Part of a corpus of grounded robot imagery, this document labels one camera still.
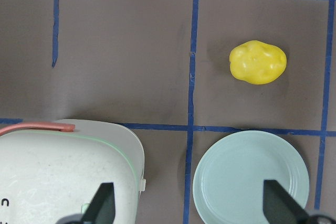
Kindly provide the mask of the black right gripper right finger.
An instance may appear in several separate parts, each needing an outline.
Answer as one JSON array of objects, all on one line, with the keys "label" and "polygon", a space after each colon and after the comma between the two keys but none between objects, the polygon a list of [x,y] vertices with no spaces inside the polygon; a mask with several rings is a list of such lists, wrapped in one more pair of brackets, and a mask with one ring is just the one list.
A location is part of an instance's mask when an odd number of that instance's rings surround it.
[{"label": "black right gripper right finger", "polygon": [[276,180],[264,180],[263,213],[270,224],[306,223],[307,212]]}]

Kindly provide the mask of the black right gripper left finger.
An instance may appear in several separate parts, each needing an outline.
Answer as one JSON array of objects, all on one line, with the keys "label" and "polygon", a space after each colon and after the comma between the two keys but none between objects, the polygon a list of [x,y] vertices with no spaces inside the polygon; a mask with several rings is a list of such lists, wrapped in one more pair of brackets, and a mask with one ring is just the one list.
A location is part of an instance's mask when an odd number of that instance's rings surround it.
[{"label": "black right gripper left finger", "polygon": [[79,223],[113,224],[115,216],[114,184],[102,183]]}]

